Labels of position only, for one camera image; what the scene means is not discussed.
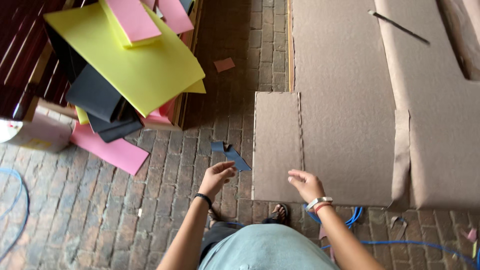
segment torn paper piece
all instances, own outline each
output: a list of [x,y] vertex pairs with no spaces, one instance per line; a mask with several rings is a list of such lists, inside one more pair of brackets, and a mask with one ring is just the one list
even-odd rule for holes
[[157,4],[165,23],[177,34],[193,30],[192,22],[180,0],[158,0]]
[[227,59],[224,59],[224,60],[215,61],[215,62],[213,62],[213,64],[215,64],[217,72],[222,72],[224,70],[231,69],[232,67],[235,67],[235,64],[233,63],[233,60],[230,57],[228,57]]
[[162,34],[139,0],[105,0],[105,2],[131,42]]
[[148,152],[124,139],[107,144],[92,132],[90,125],[80,125],[79,122],[75,123],[70,141],[131,175],[137,173],[148,156]]
[[223,147],[223,142],[211,142],[210,145],[212,147],[212,151],[221,152],[227,157],[228,160],[235,161],[235,167],[237,167],[239,172],[252,170],[231,145],[227,145],[226,150],[225,147]]

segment person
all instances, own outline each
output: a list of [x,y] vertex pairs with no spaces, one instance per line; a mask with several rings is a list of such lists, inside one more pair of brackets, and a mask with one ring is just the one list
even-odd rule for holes
[[[198,193],[157,270],[338,269],[317,245],[285,226],[288,208],[284,204],[276,205],[263,224],[240,230],[217,221],[212,212],[207,224],[211,202],[236,170],[232,161],[206,170]],[[307,203],[325,197],[316,176],[298,170],[290,170],[288,174],[288,181]],[[317,210],[341,269],[383,269],[348,230],[330,202],[318,202],[312,209]],[[205,224],[210,230],[204,234]]]

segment cardboard sheet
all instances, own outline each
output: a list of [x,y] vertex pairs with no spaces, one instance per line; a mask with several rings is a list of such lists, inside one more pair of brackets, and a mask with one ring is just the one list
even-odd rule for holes
[[410,114],[408,110],[395,111],[395,158],[392,179],[392,203],[389,209],[403,212],[410,207]]
[[240,154],[237,151],[235,151],[232,145],[227,145],[225,147],[223,145],[223,142],[211,142],[210,146],[212,148],[212,152],[223,153],[225,157],[227,157],[227,160],[234,161],[235,167],[238,169],[239,172],[252,170],[250,166],[247,165],[245,160],[243,160]]
[[322,180],[335,204],[386,207],[395,102],[378,20],[367,13],[374,2],[293,0],[292,5],[305,170]]
[[224,60],[215,61],[213,62],[213,64],[215,65],[217,72],[222,72],[227,69],[231,69],[235,67],[235,64],[233,63],[233,60],[231,57],[228,57],[227,59],[224,59]]
[[125,99],[91,65],[82,70],[65,99],[109,123],[118,119],[125,106]]
[[107,144],[92,132],[90,125],[80,125],[78,122],[75,123],[70,141],[131,175],[137,173],[148,156],[148,152],[124,139]]
[[416,207],[480,209],[480,85],[463,77],[435,0],[375,4],[431,42],[380,22],[397,109],[410,113]]
[[134,49],[119,46],[98,3],[44,15],[143,116],[205,77],[177,35],[152,11],[147,12],[162,35],[159,41]]
[[288,182],[302,169],[298,93],[257,92],[253,137],[252,199],[304,202]]
[[75,106],[75,110],[77,111],[78,122],[80,122],[80,125],[88,124],[90,122],[88,120],[87,112],[84,109]]
[[161,35],[139,0],[105,0],[131,42]]
[[176,34],[193,30],[192,22],[180,0],[158,0],[158,9],[163,14],[165,23]]

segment small paper scrap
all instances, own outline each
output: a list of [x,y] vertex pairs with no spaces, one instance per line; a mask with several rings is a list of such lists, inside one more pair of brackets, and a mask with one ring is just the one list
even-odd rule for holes
[[233,67],[235,67],[235,64],[233,63],[233,60],[228,57],[227,59],[224,59],[224,60],[219,60],[219,61],[215,61],[213,62],[213,64],[215,64],[215,67],[216,67],[216,71],[217,72],[222,72],[222,71],[225,71],[227,69],[231,69]]

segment yellow foam sheet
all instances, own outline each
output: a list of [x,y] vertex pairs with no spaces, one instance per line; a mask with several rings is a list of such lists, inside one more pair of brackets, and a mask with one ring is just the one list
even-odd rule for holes
[[124,49],[100,4],[45,14],[45,20],[137,111],[146,117],[205,77],[185,44],[153,11],[147,10],[162,35],[159,41]]
[[78,122],[80,122],[81,125],[90,123],[90,120],[88,120],[87,112],[84,109],[78,106],[75,106],[75,109],[77,110]]

